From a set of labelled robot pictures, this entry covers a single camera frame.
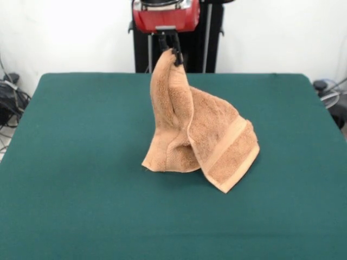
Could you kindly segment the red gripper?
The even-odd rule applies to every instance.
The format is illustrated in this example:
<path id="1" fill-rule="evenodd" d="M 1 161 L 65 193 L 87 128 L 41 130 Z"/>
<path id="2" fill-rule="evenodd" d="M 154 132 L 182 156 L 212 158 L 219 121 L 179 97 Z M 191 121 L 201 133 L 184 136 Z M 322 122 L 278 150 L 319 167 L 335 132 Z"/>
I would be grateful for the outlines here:
<path id="1" fill-rule="evenodd" d="M 168 49 L 166 34 L 171 32 L 175 66 L 183 65 L 178 32 L 194 31 L 200 17 L 199 1 L 133 1 L 132 13 L 135 25 L 143 33 L 157 33 L 161 52 Z"/>

